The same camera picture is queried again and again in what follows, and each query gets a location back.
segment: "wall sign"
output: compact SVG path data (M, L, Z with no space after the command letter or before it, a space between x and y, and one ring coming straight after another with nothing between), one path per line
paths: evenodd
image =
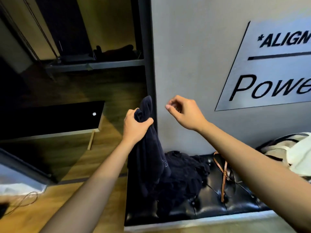
M216 111L311 101L311 19L250 22Z

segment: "bag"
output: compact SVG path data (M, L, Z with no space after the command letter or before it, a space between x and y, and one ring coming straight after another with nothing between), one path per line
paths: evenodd
M268 142L259 151L299 176L311 176L311 133L302 132Z

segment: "orange strap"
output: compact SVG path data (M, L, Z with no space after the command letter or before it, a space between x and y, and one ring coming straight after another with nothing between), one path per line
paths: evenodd
M217 162L217 160L215 159L215 157L213 158L215 164L218 166L218 168L220 169L220 171L224 174L222 177L222 185L221 185L221 202L223 203L225 201L225 184L226 184L226 178L229 180L229 177L227 177L227 161L225 161L225 168L222 169L222 167L220 166L220 164Z

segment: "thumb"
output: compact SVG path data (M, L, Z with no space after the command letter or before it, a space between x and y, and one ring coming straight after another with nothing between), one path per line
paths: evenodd
M143 122L144 125L146 125L147 129L153 124L153 118L148 118L145 122Z
M181 113L179 113L173 106L166 105L165 109L168 110L168 112L173 115L173 117L178 121L180 119Z

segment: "wooden floor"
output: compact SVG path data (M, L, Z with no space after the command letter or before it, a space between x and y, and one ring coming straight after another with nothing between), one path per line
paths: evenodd
M84 101L105 100L102 130L95 134L93 146L87 150L91 134L78 134L2 143L25 160L37 160L36 165L49 170L58 180L89 177L122 139L123 119L128 109L139 106L146 96L142 72L133 69L102 70L55 75L52 82L43 72L30 70L23 74L29 93L15 100L17 106L45 106ZM95 233L123 232L126 177L120 177L99 220ZM82 183L50 186L38 200L20 207L0 220L1 233L36 233L66 202ZM21 197L0 197L0 203L17 204ZM23 204L30 203L29 197ZM197 232L293 232L280 218L238 224L158 231L165 233Z

